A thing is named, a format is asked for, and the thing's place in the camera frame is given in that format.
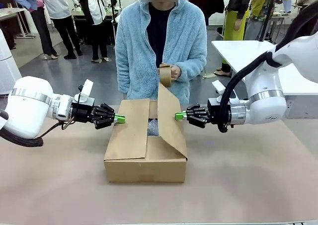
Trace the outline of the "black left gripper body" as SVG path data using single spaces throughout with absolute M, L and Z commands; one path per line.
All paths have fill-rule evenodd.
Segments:
M 78 104 L 72 102 L 72 118 L 75 122 L 81 123 L 93 123 L 100 117 L 97 115 L 97 111 L 100 109 L 99 106 Z

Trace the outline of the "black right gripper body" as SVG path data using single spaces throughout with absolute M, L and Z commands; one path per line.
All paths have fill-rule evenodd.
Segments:
M 221 123 L 221 116 L 220 116 L 220 103 L 217 101 L 216 98 L 209 98 L 207 101 L 207 107 L 209 111 L 209 118 L 212 124 Z

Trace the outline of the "person's left hand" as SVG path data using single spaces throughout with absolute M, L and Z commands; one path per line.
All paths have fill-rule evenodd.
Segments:
M 181 68 L 177 65 L 172 65 L 170 67 L 170 75 L 171 75 L 171 80 L 172 81 L 178 81 L 180 80 L 179 78 L 181 77 Z

